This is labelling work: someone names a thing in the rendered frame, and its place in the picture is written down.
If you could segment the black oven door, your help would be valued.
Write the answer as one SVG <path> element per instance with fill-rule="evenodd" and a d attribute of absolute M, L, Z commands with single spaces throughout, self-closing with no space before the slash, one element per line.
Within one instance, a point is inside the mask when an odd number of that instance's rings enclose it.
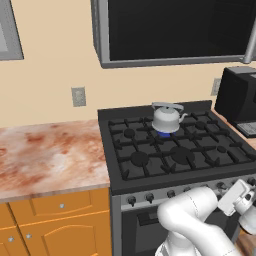
<path fill-rule="evenodd" d="M 154 206 L 122 213 L 122 256 L 155 256 L 168 235 L 158 222 L 157 209 Z M 235 242 L 240 232 L 238 219 L 238 213 L 228 217 L 216 209 L 206 223 L 219 226 Z"/>

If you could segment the grey wall cupboard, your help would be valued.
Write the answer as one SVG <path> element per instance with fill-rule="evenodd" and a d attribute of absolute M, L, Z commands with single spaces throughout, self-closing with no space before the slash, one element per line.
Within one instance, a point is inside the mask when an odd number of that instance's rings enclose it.
<path fill-rule="evenodd" d="M 23 58 L 11 0 L 0 0 L 0 61 Z"/>

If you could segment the grey microwave oven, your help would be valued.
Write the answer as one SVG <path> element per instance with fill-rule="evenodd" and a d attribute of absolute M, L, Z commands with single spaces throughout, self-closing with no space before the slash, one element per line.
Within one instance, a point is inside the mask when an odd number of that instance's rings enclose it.
<path fill-rule="evenodd" d="M 109 44 L 109 9 L 108 0 L 91 0 L 93 43 L 100 64 L 103 68 L 146 67 L 166 65 L 189 65 L 222 62 L 242 62 L 245 55 L 232 56 L 206 56 L 206 57 L 182 57 L 167 59 L 146 60 L 112 60 L 110 58 Z M 256 32 L 256 20 L 253 23 L 251 33 Z M 256 43 L 252 61 L 256 60 Z"/>

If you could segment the blue burner flame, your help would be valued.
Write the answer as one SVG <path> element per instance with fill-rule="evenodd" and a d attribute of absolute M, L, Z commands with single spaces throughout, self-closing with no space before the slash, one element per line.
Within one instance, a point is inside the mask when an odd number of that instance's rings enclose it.
<path fill-rule="evenodd" d="M 157 131 L 157 134 L 161 138 L 169 138 L 172 134 L 176 135 L 176 132 L 174 132 L 174 133 L 164 133 L 164 132 Z"/>

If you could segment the orange drawer front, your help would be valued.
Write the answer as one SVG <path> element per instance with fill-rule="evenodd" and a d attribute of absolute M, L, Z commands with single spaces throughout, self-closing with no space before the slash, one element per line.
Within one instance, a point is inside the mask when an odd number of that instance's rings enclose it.
<path fill-rule="evenodd" d="M 15 225 L 12 212 L 7 203 L 0 204 L 0 229 L 8 228 Z"/>
<path fill-rule="evenodd" d="M 101 188 L 9 203 L 19 224 L 72 217 L 109 209 L 109 189 Z"/>

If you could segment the white kettle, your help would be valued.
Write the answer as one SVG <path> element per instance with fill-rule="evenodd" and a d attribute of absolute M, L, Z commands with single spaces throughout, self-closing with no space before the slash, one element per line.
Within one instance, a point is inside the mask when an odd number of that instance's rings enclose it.
<path fill-rule="evenodd" d="M 181 114 L 184 107 L 180 104 L 153 102 L 154 110 L 152 127 L 161 133 L 174 133 L 179 130 L 180 123 L 187 116 L 187 113 Z"/>

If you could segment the grey wall socket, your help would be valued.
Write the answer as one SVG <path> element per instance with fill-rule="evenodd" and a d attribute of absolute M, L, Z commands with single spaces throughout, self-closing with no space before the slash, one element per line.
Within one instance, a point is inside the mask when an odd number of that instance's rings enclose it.
<path fill-rule="evenodd" d="M 86 96 L 84 87 L 72 87 L 72 101 L 74 107 L 82 107 L 86 105 Z"/>
<path fill-rule="evenodd" d="M 216 96 L 218 94 L 220 83 L 221 83 L 221 78 L 214 78 L 211 96 Z"/>

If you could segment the orange cupboard door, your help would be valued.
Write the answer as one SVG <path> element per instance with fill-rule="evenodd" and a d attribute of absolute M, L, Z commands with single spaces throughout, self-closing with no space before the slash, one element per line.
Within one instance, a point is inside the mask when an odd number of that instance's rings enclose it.
<path fill-rule="evenodd" d="M 21 225 L 20 230 L 31 256 L 112 256 L 108 210 Z"/>
<path fill-rule="evenodd" d="M 14 237 L 13 242 L 8 241 L 10 236 Z M 0 229 L 0 256 L 29 256 L 16 227 Z"/>

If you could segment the black coffee machine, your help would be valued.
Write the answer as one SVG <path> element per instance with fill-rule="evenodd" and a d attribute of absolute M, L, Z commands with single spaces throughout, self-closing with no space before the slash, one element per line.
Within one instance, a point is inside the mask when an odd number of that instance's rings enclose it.
<path fill-rule="evenodd" d="M 256 68 L 226 67 L 214 109 L 246 138 L 256 138 Z"/>

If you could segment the black microwave door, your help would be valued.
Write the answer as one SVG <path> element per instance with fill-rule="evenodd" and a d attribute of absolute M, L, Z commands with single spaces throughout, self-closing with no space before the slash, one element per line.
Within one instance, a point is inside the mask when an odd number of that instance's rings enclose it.
<path fill-rule="evenodd" d="M 112 60 L 245 53 L 256 0 L 108 0 Z"/>

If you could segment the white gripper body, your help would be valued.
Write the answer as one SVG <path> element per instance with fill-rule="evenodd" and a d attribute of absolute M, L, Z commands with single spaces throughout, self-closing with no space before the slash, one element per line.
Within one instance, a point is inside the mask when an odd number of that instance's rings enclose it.
<path fill-rule="evenodd" d="M 238 199 L 242 199 L 249 191 L 249 185 L 242 179 L 238 179 L 235 184 L 218 201 L 218 208 L 226 216 L 231 216 L 235 212 L 234 203 Z"/>

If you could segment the black gas stove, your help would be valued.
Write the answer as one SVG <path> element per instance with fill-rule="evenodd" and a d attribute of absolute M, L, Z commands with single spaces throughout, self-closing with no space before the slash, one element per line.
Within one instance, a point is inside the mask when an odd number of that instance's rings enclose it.
<path fill-rule="evenodd" d="M 161 138 L 152 127 L 153 108 L 102 109 L 98 122 L 110 177 L 112 255 L 122 256 L 122 213 L 154 207 L 207 186 L 218 197 L 238 179 L 256 179 L 256 150 L 211 111 L 212 102 L 183 104 L 187 116 L 176 135 Z M 226 190 L 216 184 L 224 182 Z M 145 196 L 154 195 L 149 203 Z M 130 205 L 127 199 L 136 198 Z"/>

